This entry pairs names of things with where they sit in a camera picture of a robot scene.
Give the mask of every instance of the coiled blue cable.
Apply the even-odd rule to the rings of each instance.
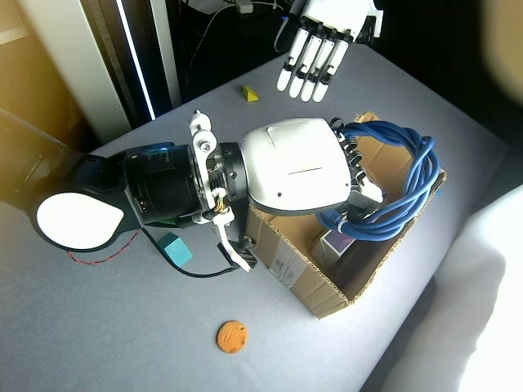
[[[386,121],[354,122],[346,125],[342,133],[345,137],[372,136],[388,145],[404,146],[413,157],[412,165],[405,179],[403,196],[395,202],[360,222],[347,222],[336,210],[316,214],[318,220],[328,229],[340,230],[356,239],[385,241],[392,238],[420,212],[440,174],[440,162],[432,150],[434,139]]]

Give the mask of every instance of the table surface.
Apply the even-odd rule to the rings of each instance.
[[[507,146],[433,91],[367,47],[353,46],[321,104],[275,90],[283,58],[217,88],[100,148],[109,155],[153,142],[190,141],[195,109],[219,141],[285,118],[342,117],[366,110],[436,138],[449,174],[403,243],[357,303],[317,320],[259,265],[212,279],[172,269],[140,234],[124,253],[79,265],[41,240],[28,219],[0,210],[0,390],[18,392],[358,390],[387,348],[488,184]],[[248,84],[260,100],[247,103]],[[152,229],[157,238],[165,229]],[[194,259],[186,268],[225,266],[210,225],[177,230]],[[124,234],[106,256],[121,247]],[[243,351],[216,346],[237,319]]]

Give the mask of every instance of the round orange cookie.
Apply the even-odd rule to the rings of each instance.
[[[247,328],[240,321],[228,321],[218,331],[217,344],[222,351],[234,354],[247,343]]]

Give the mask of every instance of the yellow block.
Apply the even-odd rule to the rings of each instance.
[[[247,86],[247,85],[244,85],[244,87],[242,88],[242,91],[244,92],[244,98],[247,102],[254,102],[255,100],[259,100],[260,98],[258,98],[258,94],[256,92],[254,92],[254,90]]]

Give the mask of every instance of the small box inside cardboard box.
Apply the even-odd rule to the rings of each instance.
[[[377,119],[373,114],[364,114],[356,121],[373,119]],[[384,145],[370,137],[358,138],[357,149],[363,154],[361,164],[369,177],[386,190],[387,203],[401,197],[412,162],[409,152],[403,147]],[[442,170],[432,187],[428,203],[445,179],[446,174]],[[274,216],[250,206],[247,235],[256,241],[254,255],[312,314],[321,319],[353,304],[363,294],[415,220],[387,241],[355,241],[340,261],[327,269],[311,254],[325,233],[325,228],[314,214]]]

